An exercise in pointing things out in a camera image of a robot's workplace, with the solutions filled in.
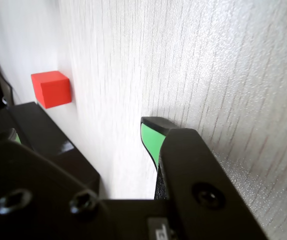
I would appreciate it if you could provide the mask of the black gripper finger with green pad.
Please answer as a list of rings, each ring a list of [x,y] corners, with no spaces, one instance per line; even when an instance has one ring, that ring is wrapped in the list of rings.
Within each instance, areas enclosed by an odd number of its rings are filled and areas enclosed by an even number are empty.
[[[98,240],[95,207],[85,184],[0,134],[0,240]]]
[[[143,116],[141,141],[162,175],[182,240],[264,240],[266,234],[199,133]]]

